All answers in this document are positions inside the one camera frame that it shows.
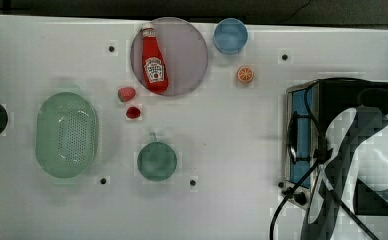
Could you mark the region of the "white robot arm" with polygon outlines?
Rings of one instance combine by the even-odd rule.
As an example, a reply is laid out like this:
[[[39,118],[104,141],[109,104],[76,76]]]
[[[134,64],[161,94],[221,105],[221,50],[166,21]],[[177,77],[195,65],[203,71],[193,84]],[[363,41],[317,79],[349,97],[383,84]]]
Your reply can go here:
[[[388,203],[388,114],[349,108],[325,132],[328,158],[318,167],[301,240],[383,240],[354,209],[359,182]]]

